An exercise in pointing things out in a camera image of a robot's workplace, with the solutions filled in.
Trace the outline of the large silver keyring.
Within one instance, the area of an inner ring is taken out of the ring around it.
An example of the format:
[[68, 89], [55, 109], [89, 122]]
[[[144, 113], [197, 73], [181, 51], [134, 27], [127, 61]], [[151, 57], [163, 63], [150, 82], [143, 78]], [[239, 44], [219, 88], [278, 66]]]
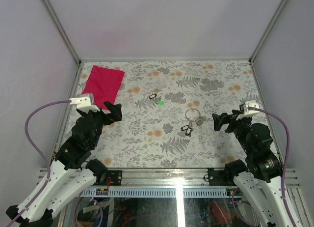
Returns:
[[207, 118], [205, 116], [202, 116], [200, 111], [195, 109], [195, 108], [187, 109], [185, 111], [184, 116], [185, 116], [186, 120], [188, 121], [188, 123], [190, 121], [193, 122], [193, 126], [194, 125], [201, 126], [207, 121]]

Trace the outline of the black key tag white label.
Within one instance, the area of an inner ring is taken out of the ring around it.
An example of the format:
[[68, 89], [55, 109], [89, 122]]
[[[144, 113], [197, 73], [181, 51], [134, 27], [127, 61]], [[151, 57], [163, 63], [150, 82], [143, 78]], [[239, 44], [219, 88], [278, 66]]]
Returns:
[[193, 128], [188, 126], [188, 128], [185, 131], [185, 135], [191, 137], [192, 132]]

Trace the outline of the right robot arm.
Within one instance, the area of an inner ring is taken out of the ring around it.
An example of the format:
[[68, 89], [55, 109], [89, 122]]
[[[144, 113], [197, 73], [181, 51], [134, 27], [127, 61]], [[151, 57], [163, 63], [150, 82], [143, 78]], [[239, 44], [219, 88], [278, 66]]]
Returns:
[[268, 126], [252, 123], [253, 115], [259, 112], [276, 117], [252, 106], [212, 115], [214, 130], [226, 124], [225, 132], [235, 135], [246, 154], [244, 161], [225, 165], [224, 180], [242, 191], [263, 227], [300, 227], [285, 183], [287, 166], [270, 149], [273, 139]]

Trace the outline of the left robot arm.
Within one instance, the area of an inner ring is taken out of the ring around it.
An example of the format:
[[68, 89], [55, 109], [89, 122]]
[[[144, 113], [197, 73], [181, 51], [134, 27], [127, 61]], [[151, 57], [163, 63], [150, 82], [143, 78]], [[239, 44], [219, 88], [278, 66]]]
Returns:
[[102, 134], [103, 127], [122, 120], [121, 104], [104, 102], [108, 113], [93, 105], [88, 97], [71, 98], [80, 118], [72, 127], [71, 136], [48, 161], [47, 173], [20, 204], [8, 207], [9, 226], [50, 227], [54, 218], [76, 195], [93, 184], [110, 183], [107, 167], [98, 159], [89, 160]]

